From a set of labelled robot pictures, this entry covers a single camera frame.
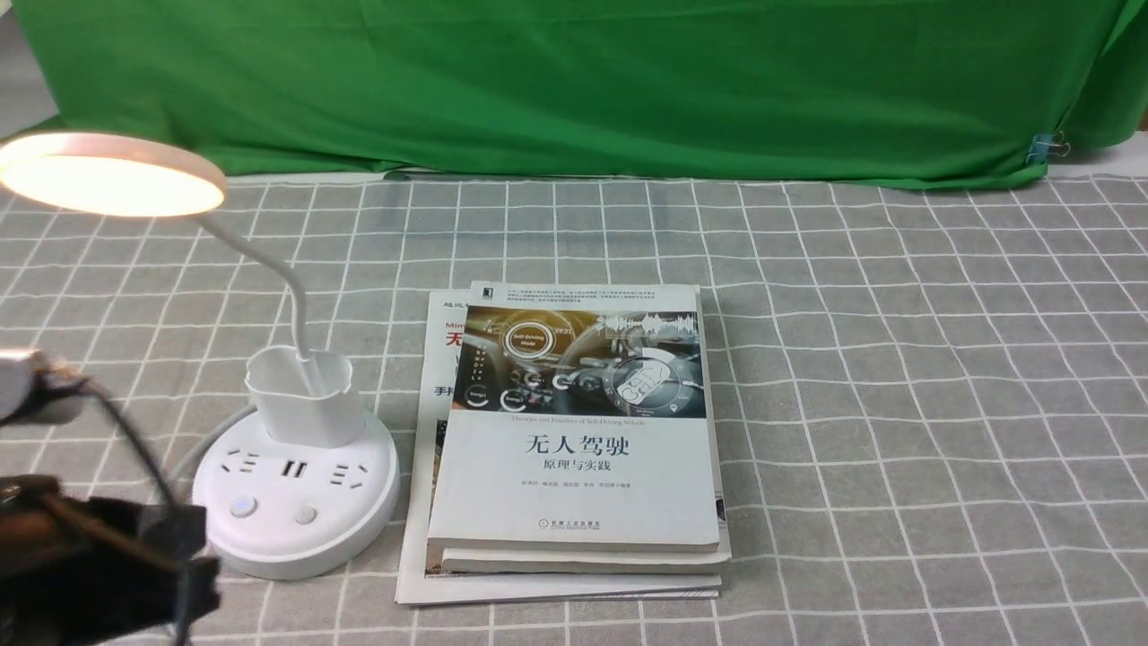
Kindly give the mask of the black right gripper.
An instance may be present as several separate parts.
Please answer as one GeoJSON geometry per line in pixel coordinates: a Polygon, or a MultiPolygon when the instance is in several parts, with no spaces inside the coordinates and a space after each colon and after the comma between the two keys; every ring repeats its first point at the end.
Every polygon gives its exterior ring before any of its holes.
{"type": "Polygon", "coordinates": [[[3,645],[99,645],[166,624],[187,643],[222,604],[205,511],[64,495],[52,476],[3,478],[3,645]]]}

